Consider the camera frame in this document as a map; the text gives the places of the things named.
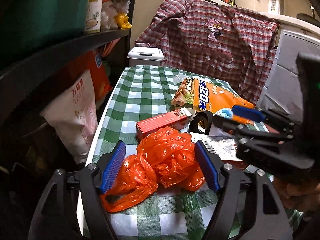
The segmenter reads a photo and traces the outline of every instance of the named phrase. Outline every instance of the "spice jar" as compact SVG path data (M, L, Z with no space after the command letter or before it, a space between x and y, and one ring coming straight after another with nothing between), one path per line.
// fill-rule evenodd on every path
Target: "spice jar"
M102 0L88 0L84 33L98 33L101 28Z

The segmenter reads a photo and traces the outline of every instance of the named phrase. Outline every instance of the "metal screw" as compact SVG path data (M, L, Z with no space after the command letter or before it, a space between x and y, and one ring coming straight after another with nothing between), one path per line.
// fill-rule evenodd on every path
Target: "metal screw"
M232 170L232 165L230 164L230 163L225 163L224 165L223 165L223 167L226 169L226 170Z
M87 167L89 170L94 170L97 167L97 165L95 163L89 163Z
M260 175L260 176L264 176L264 174L266 174L266 173L264 172L264 170L258 170L257 173L258 173L258 175Z
M241 144L245 144L246 142L248 142L248 139L246 139L246 138L241 138L239 140L239 143L241 143Z
M55 173L60 176L63 173L63 169L57 169Z

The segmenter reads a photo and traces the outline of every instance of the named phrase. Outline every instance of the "black shelf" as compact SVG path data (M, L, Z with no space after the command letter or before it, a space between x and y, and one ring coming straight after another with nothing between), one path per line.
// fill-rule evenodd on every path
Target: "black shelf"
M131 30L109 30L67 40L14 63L0 72L0 126L39 84L68 61L110 41L130 35Z

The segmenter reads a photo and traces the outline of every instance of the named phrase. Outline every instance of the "barcode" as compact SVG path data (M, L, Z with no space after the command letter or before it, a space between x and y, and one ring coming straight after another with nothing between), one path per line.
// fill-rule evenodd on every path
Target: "barcode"
M180 117L180 116L183 116L183 115L186 115L185 112L183 110L180 110L178 112L174 112L174 114L177 116L177 117Z

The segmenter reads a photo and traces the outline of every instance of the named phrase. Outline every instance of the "cartoon embroidered patch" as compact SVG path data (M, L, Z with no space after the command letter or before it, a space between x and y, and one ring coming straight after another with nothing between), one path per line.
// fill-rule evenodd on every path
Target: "cartoon embroidered patch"
M223 28L220 26L220 22L215 19L209 19L205 26L209 29L208 40L209 41L217 41L217 38L221 35L221 30Z

